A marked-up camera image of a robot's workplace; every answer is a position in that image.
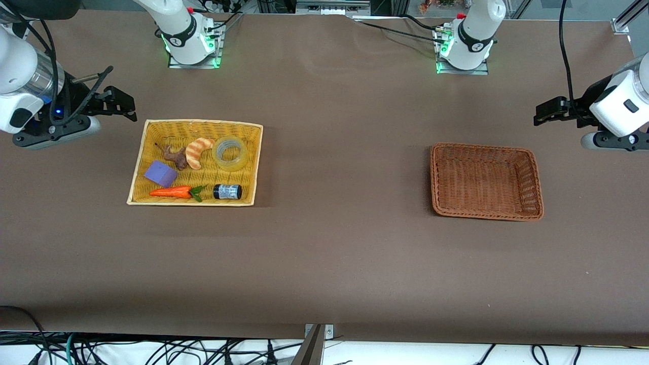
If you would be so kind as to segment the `aluminium frame profile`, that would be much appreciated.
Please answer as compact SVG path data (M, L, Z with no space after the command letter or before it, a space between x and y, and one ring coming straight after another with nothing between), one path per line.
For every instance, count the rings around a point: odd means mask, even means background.
M618 16L610 21L615 35L628 34L629 25L643 12L649 10L649 0L633 0Z

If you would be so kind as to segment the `toy croissant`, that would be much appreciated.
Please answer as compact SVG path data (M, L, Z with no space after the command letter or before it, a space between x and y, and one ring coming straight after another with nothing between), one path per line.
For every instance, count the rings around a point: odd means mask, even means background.
M201 154L213 148L215 141L211 138L197 138L189 143L185 149L186 161L190 168L201 169Z

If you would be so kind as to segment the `grey metal frame box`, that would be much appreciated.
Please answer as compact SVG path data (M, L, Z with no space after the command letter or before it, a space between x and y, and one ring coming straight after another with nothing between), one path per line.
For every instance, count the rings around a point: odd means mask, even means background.
M297 15L370 16L370 0L296 0Z

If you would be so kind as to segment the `brown wicker basket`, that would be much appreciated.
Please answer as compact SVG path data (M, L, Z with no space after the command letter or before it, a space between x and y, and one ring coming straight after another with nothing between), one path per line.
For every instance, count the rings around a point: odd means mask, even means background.
M431 203L439 215L515 222L544 216L529 149L441 142L431 146L429 161Z

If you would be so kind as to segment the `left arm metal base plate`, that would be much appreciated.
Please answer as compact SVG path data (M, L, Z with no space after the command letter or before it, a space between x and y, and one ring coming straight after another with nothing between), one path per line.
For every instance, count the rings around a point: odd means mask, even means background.
M437 27L432 31L436 54L437 74L455 74L464 76L486 76L488 74L487 58L494 40L485 43L466 44L455 37L452 28Z

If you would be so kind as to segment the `clear yellowish tape roll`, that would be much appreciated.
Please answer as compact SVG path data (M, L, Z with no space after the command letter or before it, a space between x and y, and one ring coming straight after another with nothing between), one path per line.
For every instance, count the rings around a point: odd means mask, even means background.
M229 149L236 149L237 153L232 158L226 158ZM220 169L226 172L236 172L243 169L249 161L250 154L244 141L237 136L224 136L219 138L213 148L214 159Z

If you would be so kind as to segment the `brown lion figurine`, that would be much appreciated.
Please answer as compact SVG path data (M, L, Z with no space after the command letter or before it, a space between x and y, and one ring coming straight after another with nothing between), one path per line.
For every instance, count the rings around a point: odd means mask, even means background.
M185 148L181 148L177 152L173 152L172 146L169 144L162 145L156 143L155 146L162 153L162 159L166 160L167 162L172 162L175 168L179 171L183 171L188 167L189 164L186 158Z

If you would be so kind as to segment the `purple foam cube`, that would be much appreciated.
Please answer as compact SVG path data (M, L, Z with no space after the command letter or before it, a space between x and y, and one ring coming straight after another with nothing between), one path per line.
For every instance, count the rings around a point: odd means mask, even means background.
M176 180L178 171L160 160L154 160L143 175L144 178L168 189Z

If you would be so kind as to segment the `yellow woven basket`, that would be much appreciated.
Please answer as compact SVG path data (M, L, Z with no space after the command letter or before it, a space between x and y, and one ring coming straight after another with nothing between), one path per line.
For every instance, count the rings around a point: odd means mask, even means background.
M257 176L260 161L264 127L255 123L227 122L221 120L146 120L141 137L136 168L133 173L128 205L148 206L252 206L257 192ZM201 169L187 167L179 171L176 186L203 186L195 199L178 197L155 197L150 192L160 189L160 185L145 177L145 172L151 164L158 160L175 169L175 164L164 160L162 149L168 145L172 152L178 152L197 138L210 138L218 141L220 138L237 137L249 152L246 165L238 171L225 171L215 158L213 150L207 150L201 155ZM217 184L240 185L241 199L219 200L213 196L213 187Z

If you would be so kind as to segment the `orange toy carrot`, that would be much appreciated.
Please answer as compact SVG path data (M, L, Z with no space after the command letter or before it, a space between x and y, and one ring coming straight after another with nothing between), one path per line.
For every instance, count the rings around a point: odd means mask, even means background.
M203 199L200 196L201 192L204 190L205 186L191 187L188 185L169 187L166 189L156 189L149 192L151 197L173 197L177 199L193 199L197 202L202 202Z

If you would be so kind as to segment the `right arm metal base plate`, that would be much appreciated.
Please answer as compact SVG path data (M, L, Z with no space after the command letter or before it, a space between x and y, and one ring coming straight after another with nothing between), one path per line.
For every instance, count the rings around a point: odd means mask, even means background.
M204 37L204 43L210 48L210 53L197 64L181 64L169 53L169 48L165 46L168 54L169 69L218 69L221 66L223 48L225 45L227 27L223 26L214 30Z

